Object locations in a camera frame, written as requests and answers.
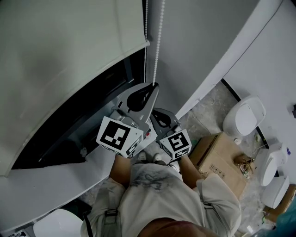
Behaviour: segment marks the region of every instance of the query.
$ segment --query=person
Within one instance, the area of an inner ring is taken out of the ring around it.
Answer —
[[[160,154],[149,163],[141,152],[133,165],[131,159],[116,155],[87,216],[93,236],[233,236],[241,223],[240,204],[233,192],[217,174],[204,179],[187,155],[178,163],[181,174],[166,165]],[[119,235],[102,231],[111,197],[118,207]],[[81,236],[88,236],[85,221]]]

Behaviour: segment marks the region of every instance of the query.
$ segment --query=bag strap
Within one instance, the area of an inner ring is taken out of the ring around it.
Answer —
[[[101,237],[121,237],[120,215],[117,208],[115,194],[109,192],[109,206],[105,211]]]
[[[91,224],[89,223],[89,220],[87,218],[87,215],[90,212],[91,211],[84,212],[82,215],[83,215],[83,218],[84,218],[85,223],[86,223],[86,229],[87,229],[88,237],[93,237],[92,227],[91,227]]]

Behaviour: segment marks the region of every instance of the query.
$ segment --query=cardboard box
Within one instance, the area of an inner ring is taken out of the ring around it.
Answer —
[[[239,198],[247,184],[247,179],[233,160],[241,154],[243,152],[239,146],[221,132],[203,137],[190,154],[190,160],[202,174],[218,174]]]
[[[286,210],[290,206],[291,202],[295,197],[295,192],[296,192],[296,185],[290,184],[283,199],[281,200],[277,208],[273,209],[268,206],[264,207],[263,212],[265,213],[265,218],[272,222],[276,222],[278,216],[286,212]]]

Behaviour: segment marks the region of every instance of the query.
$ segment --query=tiled floor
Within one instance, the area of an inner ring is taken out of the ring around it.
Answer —
[[[237,103],[234,96],[228,89],[219,82],[194,108],[192,108],[184,117],[180,119],[182,128],[186,128],[189,137],[193,143],[197,143],[200,138],[209,134],[215,134],[222,131],[222,123],[229,110]],[[257,142],[255,136],[256,130],[248,136],[245,136],[240,144],[240,148],[246,155],[255,157],[258,147],[262,146],[262,141]],[[149,158],[155,153],[161,153],[165,161],[169,161],[169,156],[159,148],[155,142],[146,149]],[[83,194],[79,199],[93,205],[100,184]],[[259,185],[256,178],[248,181],[240,203],[242,209],[242,221],[239,230],[247,232],[247,226],[256,231],[260,228],[270,229],[273,224],[266,221],[262,224],[264,205],[260,201],[263,188]]]

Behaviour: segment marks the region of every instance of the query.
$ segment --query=white toilet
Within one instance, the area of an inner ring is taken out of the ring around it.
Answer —
[[[33,226],[36,237],[80,237],[82,220],[63,209],[57,209]]]
[[[255,159],[255,174],[261,186],[266,186],[261,201],[276,208],[289,187],[289,177],[274,177],[278,167],[288,161],[287,147],[282,143],[273,144],[269,149],[260,149]]]
[[[266,186],[261,196],[261,201],[271,208],[276,208],[283,199],[290,185],[289,177],[274,177]]]
[[[248,96],[237,103],[223,121],[223,131],[240,138],[250,134],[265,118],[266,110],[258,96]]]

